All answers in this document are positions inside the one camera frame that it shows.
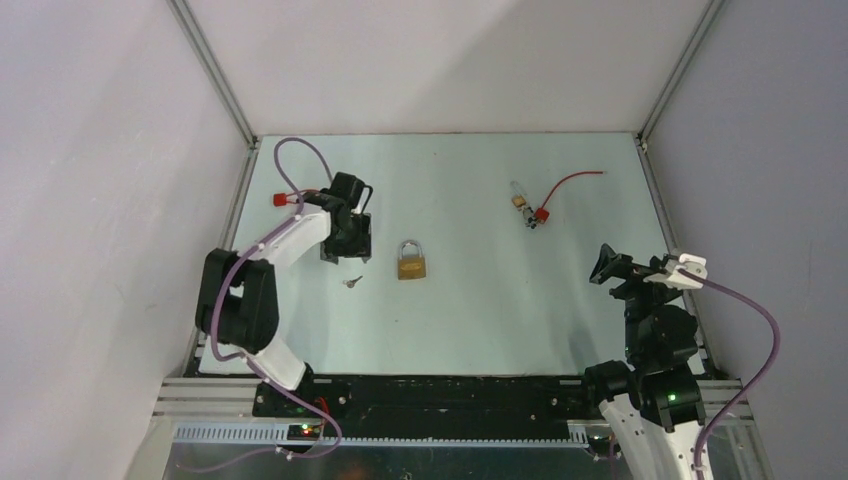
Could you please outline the small silver key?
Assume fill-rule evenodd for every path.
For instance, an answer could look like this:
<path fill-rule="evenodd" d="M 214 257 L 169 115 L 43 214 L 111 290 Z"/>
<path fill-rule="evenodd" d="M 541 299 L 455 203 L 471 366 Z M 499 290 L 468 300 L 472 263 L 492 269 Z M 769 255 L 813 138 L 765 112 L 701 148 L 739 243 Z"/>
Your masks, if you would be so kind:
<path fill-rule="evenodd" d="M 353 279 L 345 280 L 345 281 L 343 282 L 343 284 L 344 284 L 347 288 L 354 288 L 354 287 L 356 286 L 356 284 L 357 284 L 357 283 L 358 283 L 361 279 L 362 279 L 362 276 L 358 276 L 358 277 L 353 278 Z"/>

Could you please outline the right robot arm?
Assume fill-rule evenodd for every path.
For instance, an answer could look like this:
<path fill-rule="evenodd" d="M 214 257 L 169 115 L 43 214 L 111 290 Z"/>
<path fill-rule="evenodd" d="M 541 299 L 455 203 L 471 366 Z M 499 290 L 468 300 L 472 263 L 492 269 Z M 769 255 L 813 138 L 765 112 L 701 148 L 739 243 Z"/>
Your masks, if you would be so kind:
<path fill-rule="evenodd" d="M 707 424 L 702 392 L 689 361 L 699 347 L 698 323 L 675 300 L 702 287 L 687 280 L 695 259 L 652 258 L 640 265 L 608 247 L 590 275 L 594 284 L 617 278 L 610 295 L 624 303 L 625 358 L 587 368 L 581 402 L 604 418 L 636 479 L 711 479 L 708 450 L 699 436 Z"/>

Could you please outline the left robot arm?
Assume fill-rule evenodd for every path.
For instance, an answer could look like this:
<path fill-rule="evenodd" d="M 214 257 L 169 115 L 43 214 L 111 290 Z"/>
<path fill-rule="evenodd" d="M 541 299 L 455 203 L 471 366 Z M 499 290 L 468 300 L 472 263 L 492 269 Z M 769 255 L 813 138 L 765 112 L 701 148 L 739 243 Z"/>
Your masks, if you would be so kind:
<path fill-rule="evenodd" d="M 283 222 L 205 260 L 197 325 L 220 365 L 282 386 L 304 416 L 309 373 L 579 374 L 624 356 L 618 315 L 588 283 L 577 229 L 524 229 L 494 202 L 428 187 L 424 204 L 337 173 L 295 191 Z"/>

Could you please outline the small key bunch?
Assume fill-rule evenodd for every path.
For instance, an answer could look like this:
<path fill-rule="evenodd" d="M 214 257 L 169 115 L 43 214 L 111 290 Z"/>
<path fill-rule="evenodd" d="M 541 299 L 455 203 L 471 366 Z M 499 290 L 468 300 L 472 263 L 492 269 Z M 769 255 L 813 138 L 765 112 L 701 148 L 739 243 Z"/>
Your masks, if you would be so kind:
<path fill-rule="evenodd" d="M 532 208 L 527 207 L 521 210 L 525 226 L 529 229 L 535 229 L 538 225 L 535 212 Z"/>

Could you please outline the small brass padlock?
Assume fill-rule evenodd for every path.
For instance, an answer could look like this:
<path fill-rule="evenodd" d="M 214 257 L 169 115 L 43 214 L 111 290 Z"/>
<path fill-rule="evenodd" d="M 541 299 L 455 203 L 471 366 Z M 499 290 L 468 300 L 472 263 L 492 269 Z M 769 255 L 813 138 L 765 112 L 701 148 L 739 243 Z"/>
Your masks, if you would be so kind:
<path fill-rule="evenodd" d="M 511 181 L 510 187 L 513 192 L 511 202 L 514 207 L 519 210 L 525 208 L 527 206 L 527 199 L 523 187 L 517 181 Z"/>

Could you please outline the right controller board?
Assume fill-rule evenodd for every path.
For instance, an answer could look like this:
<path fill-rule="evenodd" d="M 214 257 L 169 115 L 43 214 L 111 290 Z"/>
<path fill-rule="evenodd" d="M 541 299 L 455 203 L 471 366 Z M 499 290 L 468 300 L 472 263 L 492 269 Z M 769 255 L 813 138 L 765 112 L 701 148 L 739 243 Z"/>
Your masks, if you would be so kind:
<path fill-rule="evenodd" d="M 614 434 L 589 433 L 586 451 L 598 460 L 618 460 L 621 449 Z"/>

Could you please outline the controller board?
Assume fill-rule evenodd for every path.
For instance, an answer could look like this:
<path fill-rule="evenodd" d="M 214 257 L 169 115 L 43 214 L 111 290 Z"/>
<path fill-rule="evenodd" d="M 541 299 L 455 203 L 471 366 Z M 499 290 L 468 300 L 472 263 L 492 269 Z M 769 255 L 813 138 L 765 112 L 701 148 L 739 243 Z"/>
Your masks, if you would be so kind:
<path fill-rule="evenodd" d="M 586 451 L 598 460 L 618 460 L 621 449 L 614 434 L 589 433 Z"/>
<path fill-rule="evenodd" d="M 321 425 L 292 424 L 289 426 L 286 438 L 288 441 L 318 441 L 322 437 Z"/>

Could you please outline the left controller board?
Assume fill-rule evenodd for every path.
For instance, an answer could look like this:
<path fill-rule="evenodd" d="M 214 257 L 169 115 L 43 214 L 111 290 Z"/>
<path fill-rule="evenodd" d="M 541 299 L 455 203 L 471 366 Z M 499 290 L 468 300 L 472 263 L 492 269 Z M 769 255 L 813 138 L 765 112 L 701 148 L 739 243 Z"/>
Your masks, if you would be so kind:
<path fill-rule="evenodd" d="M 322 437 L 321 425 L 292 424 L 289 426 L 286 438 L 288 441 L 318 441 Z"/>

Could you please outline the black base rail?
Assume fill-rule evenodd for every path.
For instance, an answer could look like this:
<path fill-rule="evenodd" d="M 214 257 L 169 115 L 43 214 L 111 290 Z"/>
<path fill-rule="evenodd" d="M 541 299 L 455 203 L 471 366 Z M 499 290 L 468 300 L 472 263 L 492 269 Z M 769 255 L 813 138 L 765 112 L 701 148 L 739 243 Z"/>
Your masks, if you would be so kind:
<path fill-rule="evenodd" d="M 318 375 L 295 392 L 267 384 L 254 394 L 258 418 L 329 414 L 344 439 L 564 441 L 569 425 L 601 417 L 576 376 Z"/>

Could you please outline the right aluminium frame post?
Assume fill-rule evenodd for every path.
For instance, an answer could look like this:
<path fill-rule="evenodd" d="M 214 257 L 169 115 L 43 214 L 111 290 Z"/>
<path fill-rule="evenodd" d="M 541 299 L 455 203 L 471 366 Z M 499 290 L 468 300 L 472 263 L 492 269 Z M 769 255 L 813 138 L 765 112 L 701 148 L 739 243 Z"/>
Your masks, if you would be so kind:
<path fill-rule="evenodd" d="M 661 90 L 651 105 L 647 117 L 638 130 L 637 138 L 639 144 L 643 145 L 655 131 L 666 107 L 672 100 L 673 95 L 681 84 L 685 74 L 695 60 L 695 56 L 701 49 L 702 44 L 708 37 L 713 25 L 718 20 L 727 5 L 726 0 L 709 0 L 702 10 L 694 29 L 688 36 L 683 49 L 673 64 L 672 70 L 666 78 Z"/>

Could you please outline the aluminium frame post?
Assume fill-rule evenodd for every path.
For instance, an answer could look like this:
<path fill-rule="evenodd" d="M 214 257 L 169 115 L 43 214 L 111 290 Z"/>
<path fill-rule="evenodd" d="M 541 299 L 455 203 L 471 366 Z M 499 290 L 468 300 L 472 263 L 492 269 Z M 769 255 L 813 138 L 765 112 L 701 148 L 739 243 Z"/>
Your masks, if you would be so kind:
<path fill-rule="evenodd" d="M 250 125 L 236 92 L 227 78 L 190 2 L 186 0 L 168 0 L 167 4 L 183 31 L 189 46 L 195 53 L 202 70 L 205 72 L 224 110 L 236 127 L 240 138 L 249 148 L 252 148 L 257 142 L 257 135 Z"/>
<path fill-rule="evenodd" d="M 666 78 L 661 90 L 651 105 L 647 117 L 638 130 L 637 138 L 639 144 L 643 145 L 655 131 L 666 107 L 672 100 L 673 95 L 681 84 L 685 74 L 695 60 L 695 56 L 701 49 L 702 44 L 708 37 L 713 25 L 718 20 L 727 5 L 726 0 L 709 0 L 702 10 L 694 29 L 688 36 L 683 49 L 673 64 L 672 70 Z"/>

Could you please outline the left aluminium frame post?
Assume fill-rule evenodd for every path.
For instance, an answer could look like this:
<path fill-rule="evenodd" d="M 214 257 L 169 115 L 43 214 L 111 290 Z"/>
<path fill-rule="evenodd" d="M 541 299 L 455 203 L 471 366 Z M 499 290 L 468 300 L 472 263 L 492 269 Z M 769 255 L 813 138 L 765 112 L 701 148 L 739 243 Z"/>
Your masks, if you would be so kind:
<path fill-rule="evenodd" d="M 167 4 L 183 31 L 189 46 L 195 53 L 202 70 L 205 72 L 224 110 L 236 127 L 240 138 L 249 148 L 252 148 L 257 142 L 257 135 L 250 125 L 236 92 L 227 78 L 190 2 L 186 0 L 168 0 Z"/>

